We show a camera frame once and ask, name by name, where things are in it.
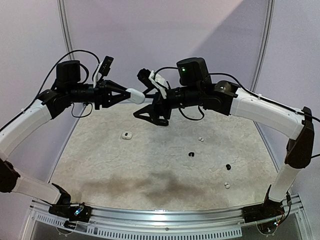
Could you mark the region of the white oval earbud charging case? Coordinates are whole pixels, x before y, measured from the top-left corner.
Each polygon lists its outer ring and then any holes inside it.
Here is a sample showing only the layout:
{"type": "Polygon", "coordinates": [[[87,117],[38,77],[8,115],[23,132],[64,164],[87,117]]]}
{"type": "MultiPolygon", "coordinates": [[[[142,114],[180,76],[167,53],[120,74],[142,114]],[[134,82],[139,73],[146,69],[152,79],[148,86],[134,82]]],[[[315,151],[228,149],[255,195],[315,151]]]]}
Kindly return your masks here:
{"type": "Polygon", "coordinates": [[[145,102],[146,97],[142,92],[134,88],[127,88],[126,92],[129,93],[129,98],[127,99],[129,102],[134,103],[136,105],[140,105],[145,102]]]}

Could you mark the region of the white stem earbud charging case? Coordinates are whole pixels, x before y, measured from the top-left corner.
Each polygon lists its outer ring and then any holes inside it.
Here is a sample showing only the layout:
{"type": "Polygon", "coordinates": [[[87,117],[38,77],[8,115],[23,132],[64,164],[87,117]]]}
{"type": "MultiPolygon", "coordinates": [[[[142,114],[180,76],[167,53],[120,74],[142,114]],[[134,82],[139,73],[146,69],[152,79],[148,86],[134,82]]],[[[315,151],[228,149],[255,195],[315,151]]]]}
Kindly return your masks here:
{"type": "Polygon", "coordinates": [[[133,137],[133,134],[131,132],[128,132],[128,131],[123,132],[122,135],[121,135],[121,138],[123,140],[131,140],[132,137],[133,137]]]}

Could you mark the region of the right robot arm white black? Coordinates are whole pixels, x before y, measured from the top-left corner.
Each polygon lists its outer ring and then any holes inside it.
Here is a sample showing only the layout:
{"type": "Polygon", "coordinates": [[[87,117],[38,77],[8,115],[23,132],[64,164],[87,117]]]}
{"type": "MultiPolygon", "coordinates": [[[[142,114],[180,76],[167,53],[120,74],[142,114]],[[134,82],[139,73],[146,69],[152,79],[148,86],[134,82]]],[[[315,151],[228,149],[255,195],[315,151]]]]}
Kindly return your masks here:
{"type": "Polygon", "coordinates": [[[175,68],[180,82],[177,88],[171,88],[158,71],[139,71],[137,77],[147,90],[131,89],[130,101],[142,104],[145,99],[152,99],[152,103],[136,111],[134,116],[166,127],[173,109],[196,106],[200,110],[252,120],[287,136],[284,164],[269,186],[263,203],[242,209],[246,223],[279,216],[274,225],[280,225],[289,214],[284,210],[283,200],[290,198],[292,183],[312,159],[315,131],[311,110],[308,107],[292,108],[262,97],[246,89],[237,79],[212,83],[212,74],[202,57],[180,60],[175,68]]]}

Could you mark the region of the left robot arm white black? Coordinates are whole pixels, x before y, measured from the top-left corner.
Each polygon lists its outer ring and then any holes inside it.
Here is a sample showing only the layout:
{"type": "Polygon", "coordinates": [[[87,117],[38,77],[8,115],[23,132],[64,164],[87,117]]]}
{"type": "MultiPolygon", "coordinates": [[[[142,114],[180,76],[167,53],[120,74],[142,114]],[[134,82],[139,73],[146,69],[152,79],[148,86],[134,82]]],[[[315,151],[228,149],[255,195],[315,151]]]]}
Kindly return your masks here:
{"type": "Polygon", "coordinates": [[[56,118],[71,104],[92,104],[99,110],[124,100],[141,104],[145,96],[133,88],[99,79],[97,74],[94,75],[92,84],[85,84],[81,82],[80,61],[59,63],[53,87],[40,93],[31,106],[0,131],[0,191],[39,199],[50,205],[50,214],[66,218],[70,222],[89,222],[92,213],[90,206],[72,203],[71,196],[57,184],[44,183],[24,175],[14,168],[8,157],[31,133],[56,118]]]}

